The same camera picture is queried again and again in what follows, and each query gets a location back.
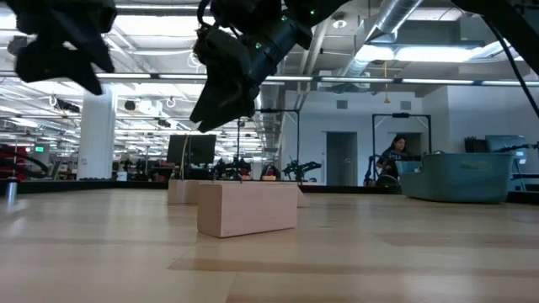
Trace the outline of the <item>large natural wood rectangular block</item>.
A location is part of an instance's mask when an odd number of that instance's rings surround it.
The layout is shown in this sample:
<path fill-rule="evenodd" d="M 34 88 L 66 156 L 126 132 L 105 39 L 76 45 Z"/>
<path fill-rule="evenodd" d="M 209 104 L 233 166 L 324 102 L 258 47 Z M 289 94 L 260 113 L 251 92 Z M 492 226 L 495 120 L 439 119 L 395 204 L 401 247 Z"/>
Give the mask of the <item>large natural wood rectangular block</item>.
<path fill-rule="evenodd" d="M 295 228 L 298 191 L 284 184 L 201 184 L 197 229 L 226 238 Z"/>

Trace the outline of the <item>silver ventilation duct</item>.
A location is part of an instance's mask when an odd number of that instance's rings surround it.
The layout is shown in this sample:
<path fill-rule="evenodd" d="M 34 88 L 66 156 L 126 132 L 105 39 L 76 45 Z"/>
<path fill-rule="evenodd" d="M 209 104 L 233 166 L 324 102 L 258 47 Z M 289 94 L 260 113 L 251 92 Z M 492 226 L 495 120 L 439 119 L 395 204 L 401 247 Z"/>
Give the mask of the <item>silver ventilation duct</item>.
<path fill-rule="evenodd" d="M 339 72 L 340 77 L 359 77 L 375 60 L 369 54 L 369 43 L 386 37 L 394 42 L 398 29 L 424 0 L 383 0 L 378 13 L 361 21 L 355 32 L 354 55 Z"/>

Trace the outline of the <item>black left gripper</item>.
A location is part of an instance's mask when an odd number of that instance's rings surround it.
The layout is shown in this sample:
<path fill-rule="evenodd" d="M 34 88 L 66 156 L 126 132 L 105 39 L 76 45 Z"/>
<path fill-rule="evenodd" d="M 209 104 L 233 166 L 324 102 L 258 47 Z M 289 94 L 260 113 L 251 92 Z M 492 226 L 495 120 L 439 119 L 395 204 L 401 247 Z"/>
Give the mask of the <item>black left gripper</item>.
<path fill-rule="evenodd" d="M 93 95 L 103 89 L 94 67 L 111 73 L 115 65 L 99 30 L 68 25 L 43 30 L 17 55 L 15 72 L 25 82 L 69 78 Z"/>

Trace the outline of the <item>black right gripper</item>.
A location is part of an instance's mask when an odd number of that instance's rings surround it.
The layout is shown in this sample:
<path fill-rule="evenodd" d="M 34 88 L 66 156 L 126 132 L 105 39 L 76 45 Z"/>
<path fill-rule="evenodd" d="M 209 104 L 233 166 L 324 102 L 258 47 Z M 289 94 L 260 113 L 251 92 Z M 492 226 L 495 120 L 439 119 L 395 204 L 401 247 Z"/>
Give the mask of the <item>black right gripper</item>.
<path fill-rule="evenodd" d="M 207 80 L 189 120 L 206 133 L 252 117 L 258 86 L 276 73 L 295 45 L 309 47 L 311 42 L 311 28 L 295 19 L 271 19 L 237 38 L 216 26 L 201 28 L 195 54 L 206 66 Z"/>

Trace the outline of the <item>white building column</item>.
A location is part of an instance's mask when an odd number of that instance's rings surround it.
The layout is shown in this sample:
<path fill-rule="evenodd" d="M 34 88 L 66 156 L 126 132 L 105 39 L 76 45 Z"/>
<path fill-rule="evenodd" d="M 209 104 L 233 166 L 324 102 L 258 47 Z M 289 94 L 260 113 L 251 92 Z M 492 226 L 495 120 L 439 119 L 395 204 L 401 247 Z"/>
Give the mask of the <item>white building column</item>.
<path fill-rule="evenodd" d="M 83 95 L 78 179 L 112 177 L 118 96 L 113 84 L 104 84 L 102 89 L 101 95 Z"/>

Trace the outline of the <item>black monitor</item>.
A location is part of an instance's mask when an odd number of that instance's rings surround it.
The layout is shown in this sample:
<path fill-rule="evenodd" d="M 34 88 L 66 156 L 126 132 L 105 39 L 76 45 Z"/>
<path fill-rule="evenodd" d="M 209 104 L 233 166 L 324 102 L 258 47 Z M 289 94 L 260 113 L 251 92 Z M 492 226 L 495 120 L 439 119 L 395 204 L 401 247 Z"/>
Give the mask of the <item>black monitor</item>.
<path fill-rule="evenodd" d="M 194 165 L 214 162 L 216 135 L 172 135 L 169 137 L 167 162 Z"/>

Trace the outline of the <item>metal cylinder post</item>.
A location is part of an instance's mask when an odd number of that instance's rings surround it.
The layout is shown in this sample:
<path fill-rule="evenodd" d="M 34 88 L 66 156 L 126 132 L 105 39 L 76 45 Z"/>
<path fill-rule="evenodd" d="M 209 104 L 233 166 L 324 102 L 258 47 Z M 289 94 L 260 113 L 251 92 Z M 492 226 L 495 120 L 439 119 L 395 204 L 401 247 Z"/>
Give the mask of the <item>metal cylinder post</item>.
<path fill-rule="evenodd" d="M 17 201 L 19 180 L 16 177 L 7 179 L 6 202 L 8 205 L 14 205 Z"/>

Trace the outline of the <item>person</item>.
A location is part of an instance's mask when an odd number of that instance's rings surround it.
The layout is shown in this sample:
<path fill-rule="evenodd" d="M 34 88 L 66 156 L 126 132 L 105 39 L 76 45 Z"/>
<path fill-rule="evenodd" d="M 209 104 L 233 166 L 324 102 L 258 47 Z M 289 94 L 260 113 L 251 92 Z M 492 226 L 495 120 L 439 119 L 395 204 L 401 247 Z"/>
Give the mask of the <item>person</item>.
<path fill-rule="evenodd" d="M 397 162 L 419 162 L 421 156 L 408 153 L 406 138 L 397 135 L 391 145 L 380 155 L 376 165 L 381 169 L 378 183 L 397 182 L 399 178 Z"/>

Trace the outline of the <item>teal plastic bin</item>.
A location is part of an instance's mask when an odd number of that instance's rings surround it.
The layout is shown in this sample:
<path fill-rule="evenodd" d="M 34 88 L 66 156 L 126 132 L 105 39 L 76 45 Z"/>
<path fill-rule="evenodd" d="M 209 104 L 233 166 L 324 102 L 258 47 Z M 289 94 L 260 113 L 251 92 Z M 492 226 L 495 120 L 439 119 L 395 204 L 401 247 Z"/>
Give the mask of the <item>teal plastic bin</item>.
<path fill-rule="evenodd" d="M 512 164 L 507 153 L 438 153 L 395 162 L 403 195 L 464 204 L 505 202 Z"/>

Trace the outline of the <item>natural wood arch block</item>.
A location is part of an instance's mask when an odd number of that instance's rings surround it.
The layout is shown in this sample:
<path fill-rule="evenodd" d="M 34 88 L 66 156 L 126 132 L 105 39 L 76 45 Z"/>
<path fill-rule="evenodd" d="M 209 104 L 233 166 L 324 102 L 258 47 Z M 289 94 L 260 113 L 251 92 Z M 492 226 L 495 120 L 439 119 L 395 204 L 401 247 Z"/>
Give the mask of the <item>natural wood arch block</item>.
<path fill-rule="evenodd" d="M 199 182 L 197 180 L 170 179 L 168 181 L 169 205 L 196 205 Z"/>

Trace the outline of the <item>grey desk monitor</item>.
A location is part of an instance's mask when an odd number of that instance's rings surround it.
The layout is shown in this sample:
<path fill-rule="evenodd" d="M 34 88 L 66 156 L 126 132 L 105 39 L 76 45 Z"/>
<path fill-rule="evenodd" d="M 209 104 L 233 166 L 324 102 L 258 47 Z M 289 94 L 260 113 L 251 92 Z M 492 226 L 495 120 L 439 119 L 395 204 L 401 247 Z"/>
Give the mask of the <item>grey desk monitor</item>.
<path fill-rule="evenodd" d="M 517 159 L 526 159 L 526 138 L 520 135 L 485 136 L 490 153 L 510 153 Z"/>

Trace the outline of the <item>black metal frame stand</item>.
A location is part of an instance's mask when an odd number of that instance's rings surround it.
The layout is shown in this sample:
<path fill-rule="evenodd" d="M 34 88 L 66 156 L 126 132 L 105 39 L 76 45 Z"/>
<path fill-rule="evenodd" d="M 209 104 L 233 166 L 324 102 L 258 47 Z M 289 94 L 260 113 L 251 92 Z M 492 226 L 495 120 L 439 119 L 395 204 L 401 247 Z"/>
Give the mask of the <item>black metal frame stand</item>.
<path fill-rule="evenodd" d="M 394 130 L 388 130 L 386 136 L 389 136 L 389 142 L 385 141 L 382 144 L 382 149 L 376 150 L 376 140 L 381 137 L 376 134 L 378 129 L 384 130 L 382 124 L 385 120 L 393 120 Z M 426 131 L 413 132 L 408 130 L 408 124 L 404 120 L 416 120 L 422 125 Z M 373 114 L 371 117 L 372 129 L 372 155 L 369 157 L 369 166 L 364 179 L 364 185 L 374 186 L 379 188 L 400 188 L 399 179 L 397 182 L 382 182 L 378 183 L 377 179 L 380 176 L 381 169 L 376 165 L 376 161 L 380 155 L 391 145 L 395 136 L 401 135 L 406 138 L 406 147 L 408 153 L 423 156 L 431 153 L 432 150 L 432 132 L 431 132 L 431 116 L 429 114 L 409 114 L 409 113 L 394 113 L 394 114 Z M 414 171 L 412 164 L 416 162 L 402 162 L 405 168 L 410 168 Z"/>
<path fill-rule="evenodd" d="M 280 171 L 280 181 L 302 183 L 299 169 L 299 118 L 294 109 L 256 109 L 250 118 L 237 119 L 236 151 L 233 156 L 262 170 L 273 164 Z M 286 123 L 296 126 L 296 155 L 286 153 Z"/>

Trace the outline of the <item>long ceiling light bar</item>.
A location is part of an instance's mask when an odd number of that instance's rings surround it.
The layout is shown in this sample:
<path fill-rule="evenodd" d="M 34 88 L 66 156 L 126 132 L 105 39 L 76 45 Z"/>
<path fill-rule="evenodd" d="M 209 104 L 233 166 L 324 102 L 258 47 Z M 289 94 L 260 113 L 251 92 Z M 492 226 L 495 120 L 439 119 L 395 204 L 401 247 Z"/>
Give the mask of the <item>long ceiling light bar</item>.
<path fill-rule="evenodd" d="M 97 73 L 100 82 L 138 82 L 138 83 L 203 83 L 206 74 L 193 73 Z M 445 86 L 479 86 L 510 87 L 520 86 L 517 80 L 468 80 L 468 79 L 427 79 L 398 77 L 323 77 L 323 76 L 268 76 L 263 85 L 284 85 L 288 82 L 299 83 L 331 83 L 331 84 L 397 84 L 397 85 L 445 85 Z"/>

